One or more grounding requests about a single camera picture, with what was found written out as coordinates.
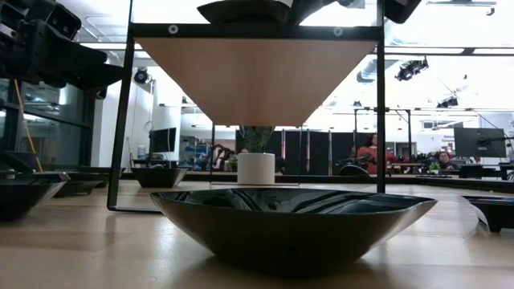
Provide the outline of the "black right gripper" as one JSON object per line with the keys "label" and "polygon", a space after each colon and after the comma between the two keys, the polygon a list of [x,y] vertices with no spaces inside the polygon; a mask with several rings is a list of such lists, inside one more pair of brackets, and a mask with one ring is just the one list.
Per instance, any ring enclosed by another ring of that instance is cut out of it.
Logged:
{"label": "black right gripper", "polygon": [[[422,0],[385,0],[385,16],[392,22],[403,24]],[[334,2],[344,6],[345,0],[292,0],[288,24],[301,24],[309,15]]]}

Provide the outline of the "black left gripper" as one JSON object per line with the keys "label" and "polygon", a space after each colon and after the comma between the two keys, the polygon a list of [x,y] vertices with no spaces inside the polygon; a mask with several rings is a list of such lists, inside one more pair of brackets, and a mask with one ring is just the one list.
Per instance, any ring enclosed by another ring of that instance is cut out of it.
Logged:
{"label": "black left gripper", "polygon": [[[37,72],[37,66],[43,60],[43,50],[58,37],[71,41],[47,23],[50,9],[56,3],[59,2],[0,0],[0,79],[32,83],[43,79]],[[105,52],[80,43],[75,43],[74,48],[75,56],[87,63],[105,63],[108,59]],[[67,72],[58,80],[83,90],[102,90],[120,81],[123,74],[123,67],[101,64],[82,71]]]}

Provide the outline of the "black leaf-shaped bowl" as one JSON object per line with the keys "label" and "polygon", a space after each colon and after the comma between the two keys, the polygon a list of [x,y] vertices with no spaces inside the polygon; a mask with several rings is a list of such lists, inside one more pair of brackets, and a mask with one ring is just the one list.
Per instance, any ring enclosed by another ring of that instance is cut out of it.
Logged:
{"label": "black leaf-shaped bowl", "polygon": [[66,173],[19,174],[0,178],[0,222],[24,218],[70,180]]}
{"label": "black leaf-shaped bowl", "polygon": [[110,180],[110,167],[86,167],[81,166],[77,168],[81,181],[98,181],[97,188],[104,188],[108,185]]}
{"label": "black leaf-shaped bowl", "polygon": [[198,12],[211,24],[284,23],[290,9],[276,0],[219,0],[197,7]]}
{"label": "black leaf-shaped bowl", "polygon": [[326,275],[356,262],[430,211],[436,200],[307,188],[151,193],[155,206],[217,258],[287,277]]}

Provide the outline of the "black wavy square bowl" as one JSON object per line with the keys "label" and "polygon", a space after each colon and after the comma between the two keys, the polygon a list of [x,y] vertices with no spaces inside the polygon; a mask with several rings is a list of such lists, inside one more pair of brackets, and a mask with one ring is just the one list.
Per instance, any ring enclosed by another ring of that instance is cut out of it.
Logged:
{"label": "black wavy square bowl", "polygon": [[143,188],[173,188],[182,181],[188,169],[133,168],[132,172]]}

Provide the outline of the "wooden shelf with black legs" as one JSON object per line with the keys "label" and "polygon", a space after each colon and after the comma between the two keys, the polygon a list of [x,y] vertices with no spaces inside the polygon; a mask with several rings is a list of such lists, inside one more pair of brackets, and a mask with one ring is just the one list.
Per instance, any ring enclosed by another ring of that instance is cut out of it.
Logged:
{"label": "wooden shelf with black legs", "polygon": [[117,197],[134,47],[140,45],[216,125],[300,126],[364,56],[377,55],[377,108],[385,108],[385,17],[373,26],[142,23],[127,27],[107,207]]}

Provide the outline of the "black computer monitor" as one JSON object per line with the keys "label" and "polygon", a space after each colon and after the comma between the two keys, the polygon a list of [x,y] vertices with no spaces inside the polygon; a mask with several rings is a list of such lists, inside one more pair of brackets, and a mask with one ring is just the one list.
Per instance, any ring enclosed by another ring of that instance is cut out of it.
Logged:
{"label": "black computer monitor", "polygon": [[454,128],[457,157],[507,156],[506,138],[501,128]]}
{"label": "black computer monitor", "polygon": [[171,153],[175,150],[176,128],[153,130],[149,134],[151,153]]}

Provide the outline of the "black partition screens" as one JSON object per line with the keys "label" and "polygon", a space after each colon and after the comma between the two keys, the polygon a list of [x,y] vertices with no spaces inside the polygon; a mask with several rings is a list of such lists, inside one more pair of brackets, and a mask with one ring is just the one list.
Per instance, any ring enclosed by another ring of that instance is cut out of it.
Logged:
{"label": "black partition screens", "polygon": [[339,161],[354,154],[352,132],[274,131],[265,145],[265,153],[275,155],[275,169],[283,175],[337,175]]}

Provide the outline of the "person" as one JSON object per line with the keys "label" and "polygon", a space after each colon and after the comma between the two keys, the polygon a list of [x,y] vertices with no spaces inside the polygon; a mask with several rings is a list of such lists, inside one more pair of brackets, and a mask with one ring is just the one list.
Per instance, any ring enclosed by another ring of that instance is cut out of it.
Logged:
{"label": "person", "polygon": [[450,155],[447,152],[438,153],[439,168],[441,170],[454,170],[458,166],[451,162]]}
{"label": "person", "polygon": [[366,171],[369,174],[377,173],[377,134],[373,134],[366,145],[357,150],[357,156],[367,160]]}

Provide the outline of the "black office chair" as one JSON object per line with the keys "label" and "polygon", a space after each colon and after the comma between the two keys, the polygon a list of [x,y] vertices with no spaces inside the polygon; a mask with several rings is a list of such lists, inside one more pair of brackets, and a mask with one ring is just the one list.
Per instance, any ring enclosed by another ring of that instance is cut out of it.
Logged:
{"label": "black office chair", "polygon": [[368,177],[369,173],[357,165],[344,165],[340,168],[338,175],[341,177]]}

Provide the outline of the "green plant in white pot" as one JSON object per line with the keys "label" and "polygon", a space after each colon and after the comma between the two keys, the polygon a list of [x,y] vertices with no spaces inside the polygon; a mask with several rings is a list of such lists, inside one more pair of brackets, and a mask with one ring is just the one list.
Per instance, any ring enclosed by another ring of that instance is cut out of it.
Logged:
{"label": "green plant in white pot", "polygon": [[243,148],[238,154],[239,185],[274,185],[275,154],[266,153],[274,126],[240,126]]}

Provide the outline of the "thin black metal frame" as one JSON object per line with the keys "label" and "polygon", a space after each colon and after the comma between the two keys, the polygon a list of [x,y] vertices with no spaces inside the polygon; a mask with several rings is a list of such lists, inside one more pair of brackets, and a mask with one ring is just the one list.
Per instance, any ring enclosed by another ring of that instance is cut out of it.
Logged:
{"label": "thin black metal frame", "polygon": [[[358,157],[357,156],[357,150],[359,149],[357,147],[357,138],[358,138],[358,135],[359,135],[359,132],[358,132],[358,129],[357,129],[357,113],[359,111],[371,111],[373,110],[374,112],[377,112],[377,108],[371,108],[371,107],[364,107],[364,108],[356,108],[354,110],[354,124],[355,124],[355,129],[353,131],[353,151],[354,151],[354,154],[352,157],[350,157],[350,161],[353,165],[357,165],[357,166],[360,166],[362,167],[363,169],[366,169],[366,162],[367,160],[364,158],[364,157]],[[402,108],[386,108],[385,109],[385,113],[389,113],[389,112],[394,112],[398,118],[400,120],[403,120],[404,122],[406,122],[406,135],[407,135],[407,154],[406,154],[406,158],[408,161],[410,161],[411,159],[411,154],[412,154],[412,147],[413,147],[413,141],[412,141],[412,113],[411,113],[411,110],[410,109],[402,109]],[[365,144],[362,146],[364,147],[366,145],[366,143],[369,141],[370,137],[373,135],[373,134],[377,134],[377,172],[378,172],[378,168],[379,168],[379,165],[378,165],[378,155],[379,155],[379,149],[378,149],[378,144],[379,144],[379,139],[378,139],[378,130],[376,130],[375,132],[371,132],[369,134],[369,137],[366,139],[366,142]]]}

